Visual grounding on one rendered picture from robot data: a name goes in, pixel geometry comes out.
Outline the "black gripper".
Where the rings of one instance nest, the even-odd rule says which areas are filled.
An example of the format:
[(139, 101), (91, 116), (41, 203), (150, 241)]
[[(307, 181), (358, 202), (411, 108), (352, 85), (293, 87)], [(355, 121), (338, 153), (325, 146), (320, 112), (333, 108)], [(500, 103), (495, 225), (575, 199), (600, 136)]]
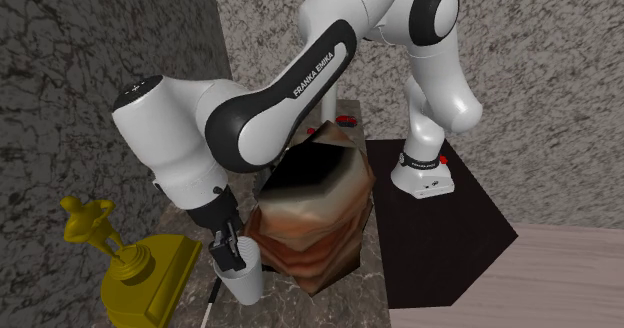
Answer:
[[(229, 187), (221, 189), (217, 197), (195, 209), (187, 210), (198, 226), (208, 228), (214, 234), (209, 251), (221, 271), (240, 271), (246, 268), (238, 248), (237, 232), (243, 227), (238, 203)], [(227, 236), (222, 230), (227, 229)]]

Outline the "white ribbed cup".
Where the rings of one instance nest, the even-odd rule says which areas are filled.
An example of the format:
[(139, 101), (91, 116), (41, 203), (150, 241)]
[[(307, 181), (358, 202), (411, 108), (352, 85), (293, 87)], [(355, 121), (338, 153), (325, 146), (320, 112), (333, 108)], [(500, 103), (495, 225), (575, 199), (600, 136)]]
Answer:
[(245, 263), (244, 268), (223, 271), (218, 261), (214, 262), (213, 267), (217, 276), (238, 302), (249, 306), (255, 304), (263, 295), (261, 253), (258, 244), (246, 236), (238, 238), (237, 248)]

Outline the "black and white pen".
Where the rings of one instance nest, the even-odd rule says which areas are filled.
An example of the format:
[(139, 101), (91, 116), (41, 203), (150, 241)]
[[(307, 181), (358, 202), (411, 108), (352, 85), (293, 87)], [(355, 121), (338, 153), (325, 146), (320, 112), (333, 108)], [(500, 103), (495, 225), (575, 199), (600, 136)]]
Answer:
[(206, 309), (205, 309), (204, 314), (203, 314), (203, 318), (202, 318), (202, 321), (201, 321), (200, 328), (206, 328), (206, 326), (207, 326), (207, 322), (208, 322), (208, 319), (209, 319), (210, 311), (211, 311), (211, 308), (212, 308), (214, 302), (216, 301), (216, 298), (217, 298), (218, 293), (220, 291), (221, 283), (222, 283), (222, 281), (221, 281), (221, 279), (219, 277), (217, 277), (215, 279), (214, 283), (213, 283), (213, 286), (212, 286), (212, 289), (210, 291), (210, 295), (209, 295), (209, 298), (208, 298), (208, 303), (207, 303)]

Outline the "gold figure trophy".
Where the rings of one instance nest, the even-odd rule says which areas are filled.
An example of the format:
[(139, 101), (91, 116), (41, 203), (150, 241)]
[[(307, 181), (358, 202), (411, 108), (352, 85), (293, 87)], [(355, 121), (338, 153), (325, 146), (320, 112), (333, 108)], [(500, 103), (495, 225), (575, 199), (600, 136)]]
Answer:
[(65, 196), (60, 205), (69, 213), (64, 240), (87, 243), (110, 257), (100, 296), (111, 323), (116, 328), (167, 328), (202, 243), (159, 234), (126, 244), (108, 220), (116, 208), (113, 201), (84, 204)]

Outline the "brown marbled faceted vase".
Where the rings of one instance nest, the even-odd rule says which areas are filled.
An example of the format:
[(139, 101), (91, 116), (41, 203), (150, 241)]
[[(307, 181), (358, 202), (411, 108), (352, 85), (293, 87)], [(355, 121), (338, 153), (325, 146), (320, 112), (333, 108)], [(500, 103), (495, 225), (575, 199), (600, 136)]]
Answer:
[(327, 121), (286, 151), (243, 234), (264, 264), (314, 296), (360, 266), (374, 182), (366, 154)]

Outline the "dark robot stand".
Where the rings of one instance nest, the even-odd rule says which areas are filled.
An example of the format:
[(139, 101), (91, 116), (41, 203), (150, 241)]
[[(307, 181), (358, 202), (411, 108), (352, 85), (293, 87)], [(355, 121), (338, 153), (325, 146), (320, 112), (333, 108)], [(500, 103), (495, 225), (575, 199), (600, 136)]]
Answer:
[(452, 305), (518, 234), (449, 143), (442, 155), (455, 191), (418, 200), (395, 187), (390, 173), (403, 140), (368, 140), (376, 177), (374, 208), (388, 306)]

